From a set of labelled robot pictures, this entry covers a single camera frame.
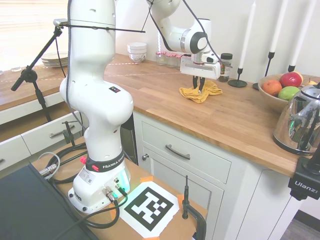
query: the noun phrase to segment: window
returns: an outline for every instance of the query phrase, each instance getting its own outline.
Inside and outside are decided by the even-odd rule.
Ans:
[[[68,0],[0,0],[0,70],[29,65],[52,37],[54,19],[67,18],[67,5]],[[68,51],[68,29],[62,31],[60,52]],[[55,51],[53,43],[47,53]]]

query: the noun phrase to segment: stainless steel kettle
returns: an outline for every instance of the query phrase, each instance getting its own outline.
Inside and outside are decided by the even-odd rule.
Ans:
[[[301,156],[313,155],[320,143],[320,83],[303,87],[283,109],[274,142]]]

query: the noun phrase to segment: stacked bowl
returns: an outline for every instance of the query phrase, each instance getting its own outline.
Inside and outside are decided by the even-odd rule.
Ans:
[[[127,45],[129,57],[135,63],[141,63],[146,59],[147,44],[144,42],[132,42]]]

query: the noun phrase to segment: orange tape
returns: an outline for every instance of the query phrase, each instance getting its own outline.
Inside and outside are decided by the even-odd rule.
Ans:
[[[113,208],[115,205],[113,204],[113,203],[111,203],[111,204],[109,204],[109,208]],[[113,209],[113,210],[110,210],[109,211],[110,212],[110,216],[111,216],[111,218],[112,219],[115,219],[115,217],[116,217],[116,210],[115,209]]]
[[[153,176],[146,176],[146,177],[141,177],[140,178],[140,183],[145,183],[145,182],[153,182],[154,177]]]
[[[148,237],[148,238],[143,238],[143,240],[160,240],[160,237]]]
[[[179,208],[180,208],[180,210],[182,210],[182,209],[183,209],[183,207],[182,207],[182,201],[185,199],[185,196],[184,196],[183,194],[178,194],[178,195],[176,196],[176,198],[178,199]]]

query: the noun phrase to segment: yellow cloth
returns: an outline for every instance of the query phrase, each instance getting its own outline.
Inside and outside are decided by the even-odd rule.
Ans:
[[[199,93],[199,85],[194,89],[191,88],[183,88],[179,89],[182,96],[186,99],[191,99],[192,101],[201,104],[203,103],[209,95],[219,95],[222,94],[222,90],[217,87],[217,85],[211,80],[205,81],[202,92]]]

